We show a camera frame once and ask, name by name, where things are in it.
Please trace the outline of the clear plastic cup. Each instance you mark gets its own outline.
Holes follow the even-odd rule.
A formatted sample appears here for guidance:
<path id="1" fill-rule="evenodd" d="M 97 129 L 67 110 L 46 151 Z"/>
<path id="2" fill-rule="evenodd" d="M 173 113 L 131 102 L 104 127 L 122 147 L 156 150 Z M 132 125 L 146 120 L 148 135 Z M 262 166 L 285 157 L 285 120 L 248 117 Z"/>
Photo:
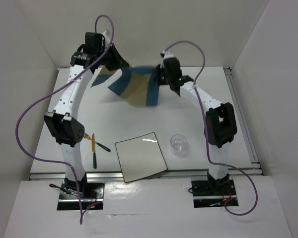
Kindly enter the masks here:
<path id="1" fill-rule="evenodd" d="M 188 141 L 184 135 L 176 134 L 170 139 L 171 152 L 176 156 L 182 156 L 185 154 L 188 148 Z"/>

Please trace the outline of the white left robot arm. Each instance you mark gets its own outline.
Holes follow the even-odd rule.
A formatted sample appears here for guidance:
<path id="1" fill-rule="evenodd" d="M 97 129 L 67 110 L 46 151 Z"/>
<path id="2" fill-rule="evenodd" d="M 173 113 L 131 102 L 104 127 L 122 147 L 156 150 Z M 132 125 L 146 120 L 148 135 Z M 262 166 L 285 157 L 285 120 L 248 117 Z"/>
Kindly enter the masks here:
<path id="1" fill-rule="evenodd" d="M 71 57 L 69 86 L 63 90 L 52 111 L 44 114 L 44 122 L 59 144 L 64 162 L 70 165 L 66 168 L 65 186 L 77 198 L 84 197 L 88 192 L 80 152 L 85 128 L 77 121 L 83 94 L 99 66 L 114 70 L 128 66 L 109 35 L 109 31 L 85 34 L 85 43 Z"/>

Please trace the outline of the blue beige striped placemat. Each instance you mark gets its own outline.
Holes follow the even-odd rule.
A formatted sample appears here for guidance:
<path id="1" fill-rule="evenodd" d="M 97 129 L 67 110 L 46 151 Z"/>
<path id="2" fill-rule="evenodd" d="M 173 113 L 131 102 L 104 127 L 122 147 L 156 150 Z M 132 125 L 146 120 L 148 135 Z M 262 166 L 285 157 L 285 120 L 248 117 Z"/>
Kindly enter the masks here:
<path id="1" fill-rule="evenodd" d="M 155 107 L 159 97 L 156 75 L 156 68 L 152 66 L 130 66 L 114 71 L 103 67 L 91 86 L 111 81 L 108 89 L 131 106 Z"/>

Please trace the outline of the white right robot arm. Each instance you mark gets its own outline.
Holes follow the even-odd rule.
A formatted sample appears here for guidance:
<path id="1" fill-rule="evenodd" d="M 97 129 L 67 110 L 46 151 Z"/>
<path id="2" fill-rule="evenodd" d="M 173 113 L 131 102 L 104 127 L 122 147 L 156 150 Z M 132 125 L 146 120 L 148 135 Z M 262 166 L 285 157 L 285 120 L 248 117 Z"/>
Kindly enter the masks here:
<path id="1" fill-rule="evenodd" d="M 211 194 L 219 194 L 229 181 L 226 165 L 230 145 L 237 134 L 233 105 L 218 101 L 202 90 L 190 76 L 183 75 L 180 62 L 174 54 L 166 52 L 160 55 L 162 61 L 156 67 L 157 84 L 168 85 L 179 97 L 203 110 L 207 155 L 211 160 L 207 172 L 207 189 Z"/>

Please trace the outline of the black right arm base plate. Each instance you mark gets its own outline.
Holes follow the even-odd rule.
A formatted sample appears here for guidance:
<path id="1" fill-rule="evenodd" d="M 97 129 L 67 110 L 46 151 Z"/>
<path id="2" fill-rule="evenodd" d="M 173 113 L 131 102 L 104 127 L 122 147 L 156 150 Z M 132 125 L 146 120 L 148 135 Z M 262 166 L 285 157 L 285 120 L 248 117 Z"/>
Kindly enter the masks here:
<path id="1" fill-rule="evenodd" d="M 232 179 L 223 188 L 212 191 L 206 180 L 193 180 L 188 192 L 193 196 L 194 208 L 224 207 L 227 202 L 229 206 L 239 206 Z"/>

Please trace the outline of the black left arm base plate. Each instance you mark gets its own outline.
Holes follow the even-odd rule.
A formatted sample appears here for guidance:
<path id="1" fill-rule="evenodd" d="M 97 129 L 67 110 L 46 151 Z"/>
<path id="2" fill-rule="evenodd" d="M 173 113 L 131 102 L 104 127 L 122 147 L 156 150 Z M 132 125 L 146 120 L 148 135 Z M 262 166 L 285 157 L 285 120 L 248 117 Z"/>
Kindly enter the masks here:
<path id="1" fill-rule="evenodd" d="M 65 183 L 62 185 L 49 184 L 50 187 L 60 190 L 57 210 L 58 211 L 73 211 L 79 210 L 78 193 L 76 190 L 66 188 Z M 104 198 L 105 183 L 92 182 L 87 184 L 87 190 L 80 192 L 82 209 L 86 210 L 90 206 L 90 210 L 102 210 Z"/>

